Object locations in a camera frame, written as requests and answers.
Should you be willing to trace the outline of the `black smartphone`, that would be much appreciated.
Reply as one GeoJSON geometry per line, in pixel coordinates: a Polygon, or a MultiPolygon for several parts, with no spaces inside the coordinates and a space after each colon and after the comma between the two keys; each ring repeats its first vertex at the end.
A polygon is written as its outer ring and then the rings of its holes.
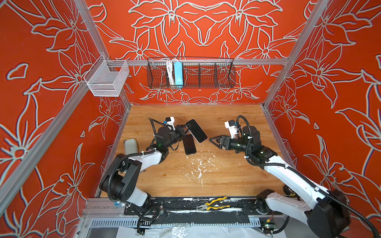
{"type": "Polygon", "coordinates": [[[196,153],[194,138],[191,134],[188,134],[183,138],[183,146],[186,155],[192,155],[196,153]]]}

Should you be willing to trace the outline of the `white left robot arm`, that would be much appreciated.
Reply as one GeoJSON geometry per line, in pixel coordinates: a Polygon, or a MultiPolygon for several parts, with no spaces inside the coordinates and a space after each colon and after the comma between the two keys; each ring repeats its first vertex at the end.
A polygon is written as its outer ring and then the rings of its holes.
{"type": "Polygon", "coordinates": [[[165,125],[154,130],[154,139],[143,152],[133,150],[118,154],[104,173],[99,189],[111,201],[146,207],[150,195],[137,187],[139,174],[147,168],[162,163],[169,155],[169,148],[182,141],[189,131],[188,125],[165,125]]]}

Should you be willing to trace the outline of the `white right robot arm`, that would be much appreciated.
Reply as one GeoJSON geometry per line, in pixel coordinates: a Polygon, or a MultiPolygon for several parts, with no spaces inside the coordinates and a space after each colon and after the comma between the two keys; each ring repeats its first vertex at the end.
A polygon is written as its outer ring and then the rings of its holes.
{"type": "Polygon", "coordinates": [[[306,224],[319,238],[340,238],[350,225],[350,214],[353,213],[370,228],[373,237],[380,236],[366,217],[348,205],[342,192],[318,185],[262,145],[260,132],[254,126],[238,129],[232,125],[227,128],[230,135],[212,137],[209,141],[219,149],[243,152],[250,165],[274,175],[300,197],[297,201],[266,189],[257,195],[259,213],[283,213],[306,224]]]}

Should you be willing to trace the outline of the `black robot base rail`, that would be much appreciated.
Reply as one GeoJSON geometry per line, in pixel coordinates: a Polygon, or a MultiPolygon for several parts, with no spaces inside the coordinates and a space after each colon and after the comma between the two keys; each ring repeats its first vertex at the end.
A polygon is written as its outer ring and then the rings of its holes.
{"type": "Polygon", "coordinates": [[[262,225],[281,226],[286,215],[270,211],[261,214],[256,209],[254,196],[228,196],[219,205],[230,205],[223,210],[200,211],[196,207],[217,197],[152,197],[151,207],[158,207],[160,214],[154,221],[144,221],[142,226],[162,228],[177,225],[224,226],[256,228],[262,225]]]}

